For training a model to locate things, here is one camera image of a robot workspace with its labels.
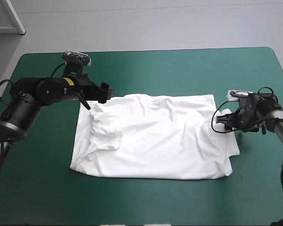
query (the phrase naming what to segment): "white cloth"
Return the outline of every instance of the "white cloth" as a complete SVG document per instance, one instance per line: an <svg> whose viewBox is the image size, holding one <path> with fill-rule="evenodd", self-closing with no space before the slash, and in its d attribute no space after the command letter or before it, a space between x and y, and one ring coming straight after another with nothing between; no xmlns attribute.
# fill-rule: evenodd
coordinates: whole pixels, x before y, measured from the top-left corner
<svg viewBox="0 0 283 226"><path fill-rule="evenodd" d="M229 157L239 155L234 133L211 129L213 95L131 94L88 103L91 110L80 107L73 170L98 177L220 178L232 172ZM224 131L222 124L214 127Z"/></svg>

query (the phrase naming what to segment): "cable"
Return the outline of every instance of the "cable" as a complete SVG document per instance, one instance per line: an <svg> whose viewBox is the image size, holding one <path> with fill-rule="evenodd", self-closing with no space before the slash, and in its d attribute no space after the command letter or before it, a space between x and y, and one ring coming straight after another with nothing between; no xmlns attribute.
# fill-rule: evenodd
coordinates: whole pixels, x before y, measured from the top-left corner
<svg viewBox="0 0 283 226"><path fill-rule="evenodd" d="M0 82L0 86L1 86L3 83L5 83L5 82L10 82L10 83L11 83L11 90L14 90L14 83L13 83L10 79L4 79L4 80L2 80L2 81ZM6 103L6 102L3 100L2 96L0 96L0 102L9 107L9 104Z"/></svg>
<svg viewBox="0 0 283 226"><path fill-rule="evenodd" d="M57 69L59 69L61 66L65 65L65 63L60 64L59 66L56 67L56 69L53 71L53 73L51 74L51 78L54 76L55 72L57 71Z"/></svg>
<svg viewBox="0 0 283 226"><path fill-rule="evenodd" d="M211 128L212 128L212 130L213 130L214 132L216 132L216 133L231 133L231 132L235 132L235 131L240 130L240 129L234 129L234 130L229 130L229 131L218 131L218 130L215 130L214 127L213 127L213 120L214 120L215 114L219 111L219 109L220 109L223 105L225 105L225 104L228 103L228 102L229 102L229 101L225 101L223 104L221 104L221 105L217 108L217 110L214 112L214 114L213 114L212 121L211 121Z"/></svg>
<svg viewBox="0 0 283 226"><path fill-rule="evenodd" d="M270 87L267 87L267 86L265 86L265 87L262 87L261 89L259 89L258 90L258 95L260 96L260 97L264 97L264 96L262 96L261 94L260 94L260 91L262 90L262 89L269 89L272 93L271 93L271 98L273 98L274 97L274 91L273 91L273 89L272 88L270 88Z"/></svg>

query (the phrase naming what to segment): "gray floor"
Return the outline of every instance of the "gray floor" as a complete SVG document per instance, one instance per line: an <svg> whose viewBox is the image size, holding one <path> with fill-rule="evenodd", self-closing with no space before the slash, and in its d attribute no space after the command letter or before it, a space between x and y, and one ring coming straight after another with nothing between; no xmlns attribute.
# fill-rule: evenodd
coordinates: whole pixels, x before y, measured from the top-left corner
<svg viewBox="0 0 283 226"><path fill-rule="evenodd" d="M265 46L275 51L283 68L283 1L11 2L26 34L0 35L0 80L11 76L25 53L66 49L123 51Z"/></svg>

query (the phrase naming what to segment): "green tabletop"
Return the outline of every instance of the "green tabletop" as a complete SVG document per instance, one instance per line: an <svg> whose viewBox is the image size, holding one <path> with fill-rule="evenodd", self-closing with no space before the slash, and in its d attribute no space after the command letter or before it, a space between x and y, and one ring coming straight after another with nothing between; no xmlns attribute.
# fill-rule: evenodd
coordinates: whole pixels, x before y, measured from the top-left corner
<svg viewBox="0 0 283 226"><path fill-rule="evenodd" d="M270 48L88 54L92 65L85 72L115 87L117 97L213 94L220 105L229 89L269 86L283 106L283 71ZM11 79L48 77L62 62L60 53L25 54ZM235 110L238 104L228 106ZM77 101L44 107L12 149L0 178L3 224L262 225L283 218L283 147L276 134L236 133L241 154L231 157L229 177L97 178L69 169L78 113Z"/></svg>

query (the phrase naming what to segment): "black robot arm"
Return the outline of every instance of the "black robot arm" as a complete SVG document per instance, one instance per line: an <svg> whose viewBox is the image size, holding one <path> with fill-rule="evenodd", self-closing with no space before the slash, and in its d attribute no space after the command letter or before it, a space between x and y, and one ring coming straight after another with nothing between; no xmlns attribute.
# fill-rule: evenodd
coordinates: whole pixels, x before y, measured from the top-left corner
<svg viewBox="0 0 283 226"><path fill-rule="evenodd" d="M88 55L66 51L66 66L60 78L22 78L12 85L12 99L0 116L0 139L14 143L26 137L42 108L56 102L79 100L88 110L87 100L106 103L114 88L107 83L99 87L83 73L91 64Z"/></svg>
<svg viewBox="0 0 283 226"><path fill-rule="evenodd" d="M271 93L260 93L249 91L230 92L231 101L239 101L239 108L231 114L225 114L216 117L216 123L225 125L224 131L216 131L227 133L231 131L241 130L242 132L257 132L262 128L262 133L266 134L266 130L275 132L283 144L283 108L279 104L277 96ZM281 184L283 190L283 162L281 164ZM283 225L283 219L272 225Z"/></svg>

